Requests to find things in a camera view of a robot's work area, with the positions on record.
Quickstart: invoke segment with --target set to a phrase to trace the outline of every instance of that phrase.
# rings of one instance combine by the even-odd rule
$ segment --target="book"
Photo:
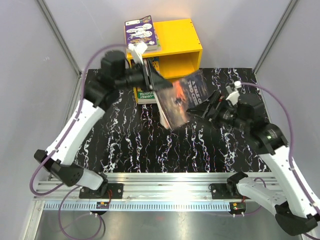
[[[153,67],[160,73],[159,57],[150,57]],[[139,87],[133,88],[135,101],[137,104],[156,104],[157,101],[153,91],[143,91]]]
[[[203,103],[209,97],[202,70],[172,83],[172,88],[155,93],[161,119],[165,128],[174,130],[190,119],[187,109]]]
[[[124,23],[126,45],[144,42],[148,50],[158,49],[158,38],[151,15]]]

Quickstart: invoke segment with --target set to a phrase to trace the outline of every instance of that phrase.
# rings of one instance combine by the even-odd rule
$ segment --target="black marble table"
[[[95,74],[88,72],[87,80]],[[251,68],[204,68],[209,91],[226,94],[234,81],[256,83]],[[259,90],[245,86],[243,93]],[[177,130],[160,124],[156,104],[136,104],[133,90],[121,91],[118,100],[89,132],[75,162],[104,173],[265,172],[265,163],[237,130],[215,131],[192,119]]]

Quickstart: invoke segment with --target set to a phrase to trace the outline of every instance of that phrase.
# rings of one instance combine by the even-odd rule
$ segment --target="yellow bookshelf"
[[[146,53],[143,58],[159,57],[160,73],[171,81],[198,70],[203,49],[191,19],[153,24],[161,51]],[[128,60],[133,59],[130,53],[126,57]]]

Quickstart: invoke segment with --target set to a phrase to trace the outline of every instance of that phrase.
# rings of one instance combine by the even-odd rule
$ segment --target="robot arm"
[[[118,98],[119,89],[139,87],[146,91],[170,88],[172,84],[154,69],[149,60],[142,59],[144,44],[130,46],[135,65],[125,67],[126,56],[121,51],[109,51],[101,60],[101,68],[95,79],[86,83],[84,99],[69,119],[59,136],[46,150],[37,150],[34,158],[42,163],[52,151],[55,153],[44,167],[68,187],[78,185],[93,190],[96,197],[102,197],[107,191],[108,180],[103,174],[85,169],[74,163],[76,153],[85,137],[105,114],[110,105]],[[67,133],[58,149],[57,143]]]
[[[268,165],[284,196],[256,183],[245,173],[238,172],[227,179],[231,196],[246,196],[272,213],[282,229],[291,236],[307,233],[315,228],[320,216],[315,205],[319,198],[293,161],[294,169],[315,201],[310,204],[289,164],[289,146],[282,131],[264,119],[264,104],[256,94],[239,94],[240,82],[227,87],[228,96],[214,92],[208,101],[188,109],[194,116],[208,120],[215,129],[222,126],[243,132],[246,143]]]

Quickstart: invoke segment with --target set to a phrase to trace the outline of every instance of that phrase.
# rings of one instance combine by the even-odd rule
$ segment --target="gray wall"
[[[17,240],[34,152],[63,127],[77,78],[35,0],[1,0],[0,33],[0,238]]]
[[[307,182],[320,196],[320,1],[299,1],[284,26],[257,80],[283,100],[295,135],[294,159]],[[264,94],[272,122],[289,137],[283,111]]]
[[[44,0],[77,64],[102,46],[125,43],[124,22],[191,18],[203,68],[253,68],[289,0]],[[99,67],[99,59],[94,67]]]

